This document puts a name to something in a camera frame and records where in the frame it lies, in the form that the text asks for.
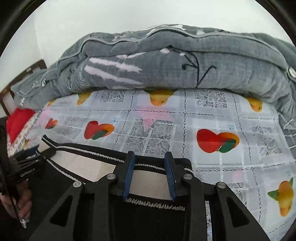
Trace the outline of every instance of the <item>black embroidered line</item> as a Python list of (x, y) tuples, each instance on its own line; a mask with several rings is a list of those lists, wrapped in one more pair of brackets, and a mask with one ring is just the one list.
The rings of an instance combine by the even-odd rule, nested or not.
[[(172, 49), (172, 51), (181, 54), (180, 52), (176, 51), (175, 49)], [(196, 57), (193, 53), (188, 52), (188, 54), (190, 54), (191, 56), (193, 56), (193, 57), (195, 58), (196, 64), (193, 63), (193, 62), (191, 61), (191, 59), (190, 59), (186, 54), (184, 54), (185, 58), (186, 58), (191, 64), (182, 64), (182, 70), (186, 70), (186, 67), (187, 67), (187, 66), (190, 66), (190, 67), (192, 67), (192, 68), (197, 69), (196, 86), (195, 86), (195, 87), (197, 88), (197, 87), (200, 85), (200, 83), (203, 81), (203, 79), (206, 77), (206, 75), (209, 73), (209, 71), (210, 71), (211, 69), (217, 69), (217, 68), (216, 68), (216, 66), (211, 65), (211, 66), (206, 70), (206, 72), (204, 73), (204, 75), (202, 76), (202, 78), (200, 79), (200, 64), (199, 64), (199, 62), (198, 62), (198, 59), (197, 59), (197, 57)]]

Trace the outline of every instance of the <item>metal screw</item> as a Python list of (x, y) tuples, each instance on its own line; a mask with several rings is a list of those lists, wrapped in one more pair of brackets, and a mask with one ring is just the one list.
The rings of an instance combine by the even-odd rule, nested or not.
[(192, 175), (191, 174), (184, 174), (184, 179), (186, 180), (191, 180), (192, 179)]
[(226, 188), (226, 184), (224, 182), (218, 182), (217, 186), (222, 189)]
[(73, 187), (78, 188), (81, 186), (81, 181), (76, 181), (73, 183)]
[(116, 176), (115, 176), (115, 174), (113, 174), (113, 173), (109, 173), (109, 174), (107, 175), (107, 179), (109, 179), (109, 180), (113, 180), (115, 177), (116, 177)]

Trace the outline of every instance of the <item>fruit print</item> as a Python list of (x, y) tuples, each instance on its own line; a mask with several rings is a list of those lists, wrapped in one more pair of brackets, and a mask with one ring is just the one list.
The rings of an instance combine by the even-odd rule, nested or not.
[(30, 139), (26, 139), (26, 140), (25, 140), (25, 142), (24, 142), (24, 144), (23, 144), (23, 146), (22, 146), (22, 149), (23, 149), (23, 150), (27, 147), (27, 145), (28, 145), (29, 142), (30, 142)]
[(267, 193), (271, 198), (278, 201), (280, 215), (282, 217), (287, 216), (292, 208), (293, 197), (294, 197), (294, 191), (292, 186), (293, 186), (293, 178), (291, 178), (290, 181), (281, 182), (278, 190)]
[(225, 143), (231, 139), (235, 140), (235, 145), (233, 148), (235, 148), (239, 144), (239, 137), (231, 132), (222, 132), (218, 134), (219, 140), (221, 143)]
[(53, 118), (50, 118), (47, 125), (45, 126), (45, 129), (52, 129), (54, 128), (58, 123), (58, 120), (53, 120)]
[(150, 95), (150, 102), (154, 106), (164, 105), (170, 96), (174, 94), (177, 90), (168, 89), (157, 89), (157, 90), (144, 90)]
[(88, 122), (84, 131), (85, 139), (96, 140), (101, 137), (110, 135), (114, 131), (114, 126), (111, 124), (101, 124), (96, 120)]
[(252, 97), (246, 97), (246, 99), (248, 100), (248, 102), (250, 103), (251, 108), (255, 112), (260, 112), (262, 110), (262, 101), (254, 99)]
[(55, 102), (55, 99), (54, 100), (51, 100), (51, 101), (49, 101), (48, 102), (48, 104), (47, 104), (47, 106), (49, 107), (49, 106), (51, 106), (53, 103)]
[(77, 105), (82, 105), (86, 100), (87, 98), (89, 98), (91, 95), (91, 92), (90, 91), (86, 91), (86, 92), (83, 92), (83, 93), (80, 93), (78, 94), (78, 101), (77, 101)]
[(222, 132), (217, 135), (207, 129), (198, 130), (196, 139), (199, 147), (207, 153), (226, 153), (239, 144), (239, 137), (234, 133)]

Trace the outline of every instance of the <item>folded comforter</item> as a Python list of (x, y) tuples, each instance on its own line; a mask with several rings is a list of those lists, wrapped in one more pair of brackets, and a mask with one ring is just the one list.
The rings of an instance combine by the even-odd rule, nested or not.
[(266, 34), (160, 25), (88, 34), (48, 69), (11, 89), (15, 103), (31, 109), (89, 89), (227, 89), (273, 104), (282, 127), (291, 131), (296, 130), (294, 69), (295, 47)]

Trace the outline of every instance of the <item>finger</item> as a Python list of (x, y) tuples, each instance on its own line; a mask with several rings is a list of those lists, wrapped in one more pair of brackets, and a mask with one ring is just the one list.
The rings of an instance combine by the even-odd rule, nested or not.
[[(3, 203), (3, 205), (11, 205), (10, 198), (7, 195), (3, 195), (3, 196), (0, 195), (0, 199), (1, 199), (2, 203)], [(17, 203), (17, 201), (15, 200), (14, 197), (12, 198), (12, 200), (13, 200), (14, 204)]]
[(16, 185), (17, 192), (20, 196), (22, 196), (23, 192), (29, 189), (29, 183), (27, 180), (24, 180), (22, 183)]
[(6, 195), (4, 195), (4, 196), (1, 195), (0, 198), (1, 198), (2, 204), (3, 204), (4, 208), (6, 209), (6, 211), (8, 212), (8, 214), (11, 217), (16, 218), (15, 211), (11, 205), (9, 197)]
[(19, 209), (22, 209), (24, 205), (31, 199), (32, 197), (32, 191), (27, 189), (22, 193), (22, 196), (20, 197), (17, 206)]
[(27, 215), (25, 216), (24, 220), (27, 220), (30, 218), (30, 215), (31, 215), (31, 211), (27, 213)]
[(28, 201), (24, 207), (19, 211), (19, 217), (24, 218), (31, 210), (32, 202)]

